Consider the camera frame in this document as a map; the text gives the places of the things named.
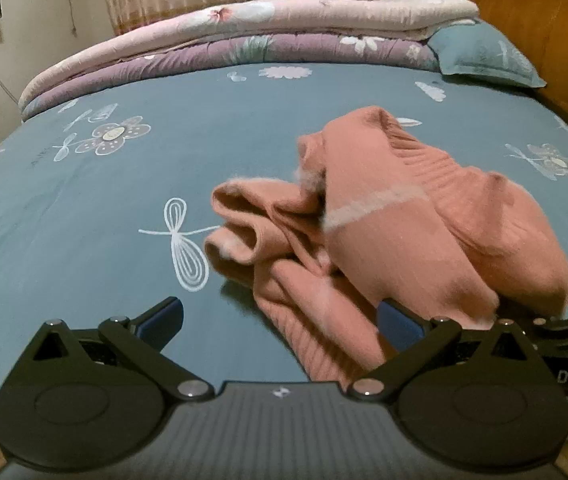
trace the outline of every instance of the silver bolt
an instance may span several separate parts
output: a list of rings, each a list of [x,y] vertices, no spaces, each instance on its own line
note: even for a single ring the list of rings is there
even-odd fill
[[[202,395],[208,393],[208,384],[199,379],[192,379],[190,381],[184,381],[177,387],[177,391],[180,392],[184,397],[194,398],[201,397]]]
[[[377,395],[384,391],[384,383],[377,379],[358,379],[353,383],[353,389],[362,395]]]

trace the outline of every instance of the teal pillow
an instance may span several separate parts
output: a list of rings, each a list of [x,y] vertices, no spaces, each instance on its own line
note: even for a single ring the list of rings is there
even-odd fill
[[[541,88],[533,64],[486,22],[440,28],[428,41],[445,75],[466,74],[492,83]]]

